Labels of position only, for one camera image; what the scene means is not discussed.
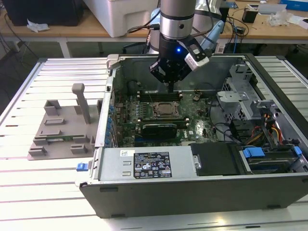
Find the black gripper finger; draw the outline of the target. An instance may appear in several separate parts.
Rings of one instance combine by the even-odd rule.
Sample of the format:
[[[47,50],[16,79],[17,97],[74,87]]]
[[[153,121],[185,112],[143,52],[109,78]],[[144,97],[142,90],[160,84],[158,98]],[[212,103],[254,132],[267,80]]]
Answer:
[[[190,68],[181,68],[175,71],[175,73],[172,75],[172,80],[171,80],[171,92],[173,92],[174,90],[174,84],[178,81],[182,81],[184,78],[187,77],[187,75],[190,72],[191,72]]]
[[[150,67],[150,73],[158,79],[161,83],[164,83],[167,87],[168,93],[172,92],[172,84],[168,71],[165,70],[164,63],[161,60],[157,60]]]

